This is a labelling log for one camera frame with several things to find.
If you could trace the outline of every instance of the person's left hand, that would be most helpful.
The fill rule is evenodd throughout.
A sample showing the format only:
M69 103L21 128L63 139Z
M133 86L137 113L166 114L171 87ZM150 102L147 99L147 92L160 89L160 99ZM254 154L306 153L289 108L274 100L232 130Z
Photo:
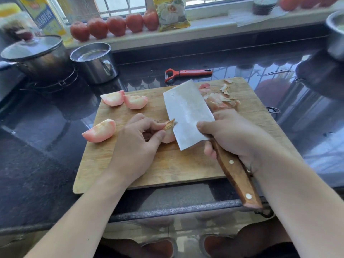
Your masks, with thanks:
M142 176L152 164L157 148L165 137L164 127L164 123L157 123L141 113L136 114L118 135L108 171L118 172L128 186Z

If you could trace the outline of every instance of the cutting board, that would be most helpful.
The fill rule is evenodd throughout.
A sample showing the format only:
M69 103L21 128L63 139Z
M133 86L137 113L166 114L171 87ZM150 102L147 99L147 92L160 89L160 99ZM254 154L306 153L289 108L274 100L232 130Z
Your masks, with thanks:
M238 112L271 134L292 153L301 157L248 83L243 78L233 79L234 83L230 84L230 93L241 101ZM214 92L220 92L220 88L225 82L224 80L214 80L205 83L210 83ZM141 112L146 117L158 122L169 120L163 93L171 88L173 86L126 92L126 95L149 98L148 104L140 110L131 110L125 104L110 107L101 102L94 125L110 118L116 121L117 130L112 138L104 142L87 142L73 186L75 194L86 192L107 167L120 130L135 114ZM177 142L162 143L151 167L142 177L133 182L129 189L224 178L225 175L218 162L204 156L203 146L204 141L180 151Z

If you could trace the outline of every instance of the stainless steel pot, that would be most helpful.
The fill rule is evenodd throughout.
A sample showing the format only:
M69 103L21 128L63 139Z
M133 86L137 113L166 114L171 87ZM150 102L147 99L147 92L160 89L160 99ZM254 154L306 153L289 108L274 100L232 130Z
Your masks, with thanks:
M5 48L0 56L0 70L17 66L28 77L39 82L57 82L73 71L62 38L58 35L35 37Z
M107 43L90 43L77 48L70 58L89 83L101 84L118 75L110 51L111 46Z
M326 19L330 29L327 52L336 60L344 61L344 11L334 12Z

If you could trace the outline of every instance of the red peeler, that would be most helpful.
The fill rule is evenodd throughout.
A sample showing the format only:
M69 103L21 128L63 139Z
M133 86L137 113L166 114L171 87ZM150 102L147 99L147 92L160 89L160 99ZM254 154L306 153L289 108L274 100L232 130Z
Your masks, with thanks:
M172 83L173 79L176 77L187 77L187 76L202 76L202 75L212 75L212 69L205 70L180 70L175 71L173 69L168 69L165 71L165 83Z

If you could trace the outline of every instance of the wooden knife handle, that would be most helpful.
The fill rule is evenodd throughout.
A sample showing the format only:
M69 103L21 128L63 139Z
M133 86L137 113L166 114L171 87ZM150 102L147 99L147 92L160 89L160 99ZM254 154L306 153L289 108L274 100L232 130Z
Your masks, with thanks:
M217 161L228 180L234 186L243 206L248 208L263 208L257 191L248 178L239 157L224 150L214 138L210 139L217 154Z

